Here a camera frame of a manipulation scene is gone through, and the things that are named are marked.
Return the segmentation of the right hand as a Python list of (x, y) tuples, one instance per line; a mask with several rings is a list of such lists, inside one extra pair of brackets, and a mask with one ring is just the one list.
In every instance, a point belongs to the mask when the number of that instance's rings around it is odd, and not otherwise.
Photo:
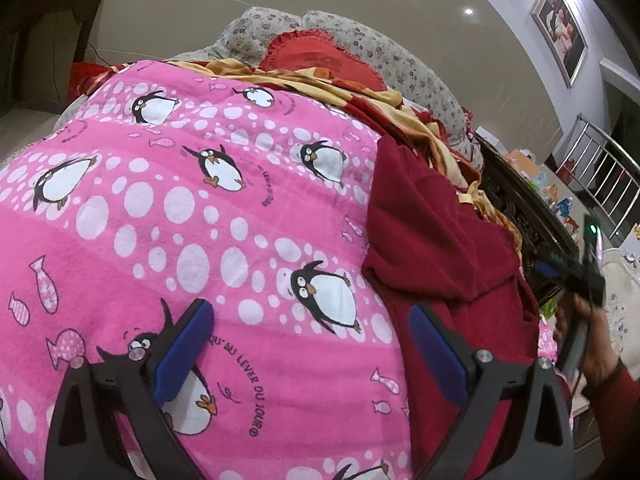
[(598, 386), (612, 376), (620, 360), (612, 347), (608, 319), (605, 310), (593, 309), (581, 296), (566, 292), (555, 313), (553, 339), (558, 344), (562, 344), (575, 316), (589, 324), (589, 337), (578, 368), (588, 386)]

